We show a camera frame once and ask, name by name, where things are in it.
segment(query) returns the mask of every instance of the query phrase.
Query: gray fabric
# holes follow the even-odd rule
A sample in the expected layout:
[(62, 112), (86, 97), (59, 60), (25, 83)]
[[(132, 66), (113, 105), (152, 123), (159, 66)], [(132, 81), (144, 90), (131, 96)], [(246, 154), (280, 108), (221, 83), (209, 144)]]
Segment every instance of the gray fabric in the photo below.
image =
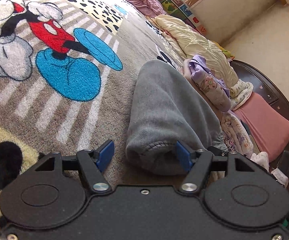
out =
[(192, 149), (227, 151), (219, 120), (206, 101), (171, 65), (150, 60), (140, 69), (134, 90), (126, 157), (155, 174), (184, 174), (173, 152), (177, 140)]

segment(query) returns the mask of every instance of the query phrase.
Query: purple clothing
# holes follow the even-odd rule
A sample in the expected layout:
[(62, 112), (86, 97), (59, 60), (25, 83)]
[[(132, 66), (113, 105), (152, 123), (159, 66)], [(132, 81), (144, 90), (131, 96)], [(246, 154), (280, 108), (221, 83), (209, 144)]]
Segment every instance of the purple clothing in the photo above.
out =
[(195, 76), (195, 78), (193, 78), (193, 80), (195, 81), (195, 79), (197, 79), (197, 81), (201, 81), (199, 80), (200, 78), (203, 78), (204, 75), (202, 75), (202, 73), (199, 71), (201, 70), (201, 68), (207, 72), (211, 77), (214, 78), (215, 81), (217, 81), (219, 83), (219, 85), (222, 86), (222, 88), (224, 89), (226, 95), (230, 98), (230, 90), (226, 87), (223, 79), (216, 79), (212, 73), (211, 70), (209, 68), (207, 68), (206, 65), (206, 59), (203, 56), (200, 55), (195, 55), (190, 61), (189, 61), (189, 68), (191, 70), (191, 74), (192, 74), (192, 78), (193, 76)]

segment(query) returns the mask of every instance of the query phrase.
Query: mickey mouse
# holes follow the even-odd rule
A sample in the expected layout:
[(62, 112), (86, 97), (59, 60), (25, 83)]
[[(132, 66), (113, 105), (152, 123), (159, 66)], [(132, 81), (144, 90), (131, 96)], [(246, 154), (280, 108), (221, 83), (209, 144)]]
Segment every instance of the mickey mouse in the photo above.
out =
[(99, 69), (84, 58), (67, 55), (70, 49), (92, 55), (100, 63), (120, 71), (122, 63), (115, 52), (93, 33), (76, 28), (75, 37), (58, 23), (63, 17), (57, 5), (49, 2), (0, 0), (0, 77), (24, 81), (31, 76), (33, 49), (15, 35), (21, 20), (26, 20), (32, 33), (49, 48), (37, 53), (35, 63), (51, 87), (76, 101), (95, 98), (101, 87)]

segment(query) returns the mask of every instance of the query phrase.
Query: red shorts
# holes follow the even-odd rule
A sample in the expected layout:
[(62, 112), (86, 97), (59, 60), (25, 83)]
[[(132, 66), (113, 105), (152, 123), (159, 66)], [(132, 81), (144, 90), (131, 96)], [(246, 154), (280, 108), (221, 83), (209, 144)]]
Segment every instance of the red shorts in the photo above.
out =
[(60, 53), (67, 53), (70, 49), (62, 47), (66, 41), (75, 41), (56, 20), (47, 22), (29, 22), (33, 34), (47, 46)]

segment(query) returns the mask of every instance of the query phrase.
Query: pink flower applique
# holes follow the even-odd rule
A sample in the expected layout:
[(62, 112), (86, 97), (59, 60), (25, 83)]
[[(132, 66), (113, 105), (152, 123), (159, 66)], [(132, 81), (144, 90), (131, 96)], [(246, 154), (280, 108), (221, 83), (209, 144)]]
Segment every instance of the pink flower applique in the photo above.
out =
[(210, 89), (216, 88), (216, 83), (214, 82), (213, 77), (206, 77), (205, 85)]

